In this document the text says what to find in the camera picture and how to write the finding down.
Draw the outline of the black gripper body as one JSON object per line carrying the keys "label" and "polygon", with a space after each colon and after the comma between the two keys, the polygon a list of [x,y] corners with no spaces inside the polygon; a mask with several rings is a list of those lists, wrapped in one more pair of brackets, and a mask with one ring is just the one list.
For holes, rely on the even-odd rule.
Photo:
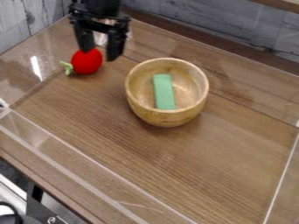
{"label": "black gripper body", "polygon": [[70,22],[77,31],[127,33],[130,16],[121,11],[122,0],[71,0]]}

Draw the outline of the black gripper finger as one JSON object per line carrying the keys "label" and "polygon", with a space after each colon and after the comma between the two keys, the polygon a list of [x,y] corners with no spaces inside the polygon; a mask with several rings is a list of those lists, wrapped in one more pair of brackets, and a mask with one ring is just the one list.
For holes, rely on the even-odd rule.
{"label": "black gripper finger", "polygon": [[113,30],[107,34],[107,60],[114,61],[123,54],[127,42],[127,32]]}
{"label": "black gripper finger", "polygon": [[79,23],[74,25],[75,36],[79,43],[79,49],[87,53],[95,48],[95,39],[91,29],[85,28]]}

